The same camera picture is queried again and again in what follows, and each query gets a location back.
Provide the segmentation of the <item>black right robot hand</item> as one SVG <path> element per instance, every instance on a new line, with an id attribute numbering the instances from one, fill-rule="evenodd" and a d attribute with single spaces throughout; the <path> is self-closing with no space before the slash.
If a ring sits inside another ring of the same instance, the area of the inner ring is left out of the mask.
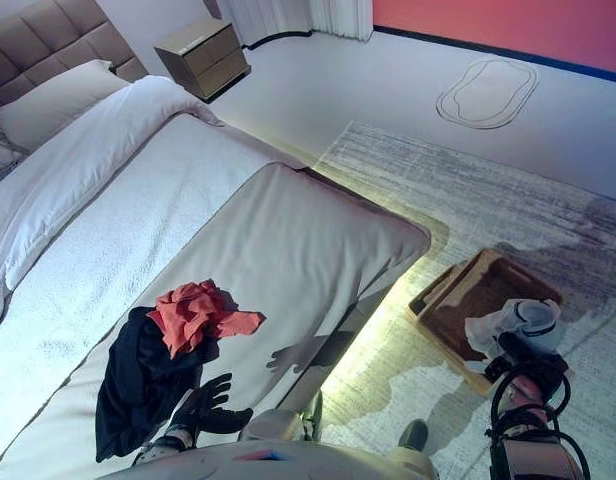
<path id="1" fill-rule="evenodd" d="M 503 353 L 492 360 L 485 368 L 484 376 L 494 384 L 504 374 L 518 373 L 528 377 L 547 399 L 563 386 L 570 388 L 566 376 L 568 364 L 561 355 L 540 351 L 512 332 L 504 332 L 496 341 Z"/>

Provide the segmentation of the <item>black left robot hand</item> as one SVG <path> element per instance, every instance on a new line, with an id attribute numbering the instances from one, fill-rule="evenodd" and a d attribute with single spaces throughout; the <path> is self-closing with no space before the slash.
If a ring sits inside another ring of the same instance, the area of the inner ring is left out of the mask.
<path id="1" fill-rule="evenodd" d="M 185 448 L 196 445 L 201 432 L 233 434 L 251 420 L 253 410 L 229 410 L 223 407 L 229 400 L 232 374 L 226 373 L 193 390 L 173 414 L 165 435 L 177 438 Z"/>

